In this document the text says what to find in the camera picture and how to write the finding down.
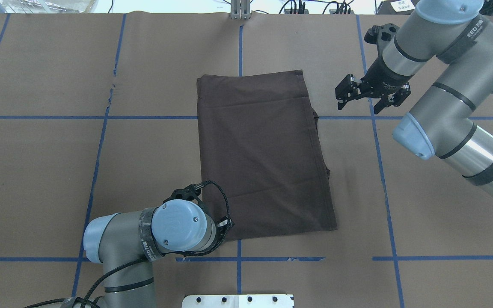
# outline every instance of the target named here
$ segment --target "white metal plate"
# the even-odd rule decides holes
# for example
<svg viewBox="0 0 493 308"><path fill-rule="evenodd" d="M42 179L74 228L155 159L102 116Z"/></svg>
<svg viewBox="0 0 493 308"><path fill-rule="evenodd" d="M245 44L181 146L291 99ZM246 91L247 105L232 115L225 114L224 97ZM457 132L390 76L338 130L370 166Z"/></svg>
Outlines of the white metal plate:
<svg viewBox="0 0 493 308"><path fill-rule="evenodd" d="M391 6L393 6L393 10L395 10L395 12L404 12L414 9L414 5L410 0L391 2Z"/></svg>
<svg viewBox="0 0 493 308"><path fill-rule="evenodd" d="M294 308L292 294L186 296L182 308Z"/></svg>

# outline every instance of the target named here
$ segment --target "brown cloth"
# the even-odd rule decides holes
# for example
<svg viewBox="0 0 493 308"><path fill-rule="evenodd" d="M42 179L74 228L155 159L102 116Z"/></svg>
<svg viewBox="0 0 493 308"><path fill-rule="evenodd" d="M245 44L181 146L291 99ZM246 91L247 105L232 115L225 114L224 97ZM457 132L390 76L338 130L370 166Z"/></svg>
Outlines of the brown cloth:
<svg viewBox="0 0 493 308"><path fill-rule="evenodd" d="M302 71L197 80L202 180L225 191L235 226L227 238L336 230L317 114ZM213 186L203 201L225 216Z"/></svg>

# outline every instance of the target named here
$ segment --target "metal bracket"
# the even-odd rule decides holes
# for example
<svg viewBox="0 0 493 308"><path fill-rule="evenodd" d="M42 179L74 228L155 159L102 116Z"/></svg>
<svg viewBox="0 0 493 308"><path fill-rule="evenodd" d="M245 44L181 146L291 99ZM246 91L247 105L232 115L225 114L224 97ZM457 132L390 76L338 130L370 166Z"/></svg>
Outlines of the metal bracket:
<svg viewBox="0 0 493 308"><path fill-rule="evenodd" d="M220 296L186 296L182 308L294 308L291 294L227 294Z"/></svg>
<svg viewBox="0 0 493 308"><path fill-rule="evenodd" d="M231 19L250 19L250 0L230 0Z"/></svg>

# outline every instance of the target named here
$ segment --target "sticker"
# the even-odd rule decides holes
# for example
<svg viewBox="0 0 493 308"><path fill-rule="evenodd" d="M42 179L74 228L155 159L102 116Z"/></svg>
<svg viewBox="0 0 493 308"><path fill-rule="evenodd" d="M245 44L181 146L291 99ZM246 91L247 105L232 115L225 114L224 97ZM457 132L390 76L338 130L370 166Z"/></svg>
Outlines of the sticker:
<svg viewBox="0 0 493 308"><path fill-rule="evenodd" d="M393 6L393 10L395 10L395 12L405 12L415 8L410 0L391 2L391 6Z"/></svg>

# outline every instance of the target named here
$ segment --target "silver cylinder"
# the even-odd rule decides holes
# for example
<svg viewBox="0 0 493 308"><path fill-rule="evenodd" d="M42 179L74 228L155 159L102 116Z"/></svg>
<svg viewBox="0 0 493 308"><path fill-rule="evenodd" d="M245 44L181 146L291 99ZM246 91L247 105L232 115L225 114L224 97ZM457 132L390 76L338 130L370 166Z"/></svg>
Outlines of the silver cylinder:
<svg viewBox="0 0 493 308"><path fill-rule="evenodd" d="M464 177L479 174L493 163L493 136L477 127L473 137L454 155L444 161Z"/></svg>
<svg viewBox="0 0 493 308"><path fill-rule="evenodd" d="M481 127L477 127L464 146L444 161L468 180L480 178L489 170L493 170L493 136ZM493 197L493 177L491 175L492 172L490 177L485 177L489 183L479 181L478 184L474 184L479 185Z"/></svg>
<svg viewBox="0 0 493 308"><path fill-rule="evenodd" d="M383 49L383 62L385 62L388 68L399 75L412 76L413 74L416 74L427 61L419 62L406 58L397 49L396 43L395 40L390 41Z"/></svg>

